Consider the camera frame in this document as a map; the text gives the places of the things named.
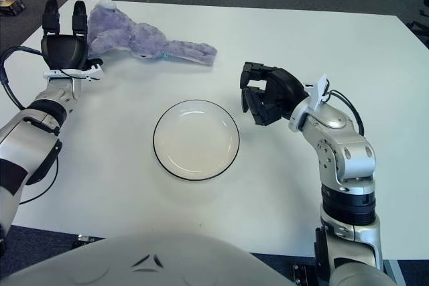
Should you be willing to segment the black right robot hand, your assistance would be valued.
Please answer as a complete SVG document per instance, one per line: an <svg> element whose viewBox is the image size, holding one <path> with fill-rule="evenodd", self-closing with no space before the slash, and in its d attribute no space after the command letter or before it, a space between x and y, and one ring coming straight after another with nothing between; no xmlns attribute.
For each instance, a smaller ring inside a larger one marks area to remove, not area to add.
<svg viewBox="0 0 429 286"><path fill-rule="evenodd" d="M289 120L308 97L304 85L287 70L255 62L244 63L240 89L242 111L250 112L255 124L261 126Z"/></svg>

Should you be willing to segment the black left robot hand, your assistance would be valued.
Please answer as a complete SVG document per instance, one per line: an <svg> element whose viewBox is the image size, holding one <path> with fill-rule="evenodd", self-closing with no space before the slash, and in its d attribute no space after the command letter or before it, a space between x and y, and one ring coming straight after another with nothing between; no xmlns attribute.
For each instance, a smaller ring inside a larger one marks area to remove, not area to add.
<svg viewBox="0 0 429 286"><path fill-rule="evenodd" d="M57 0L48 0L42 16L43 38L42 55L51 70L73 69L87 71L93 66L100 66L100 58L88 57L88 25L86 6L83 1L76 1L72 15L73 34L60 33L60 13Z"/></svg>

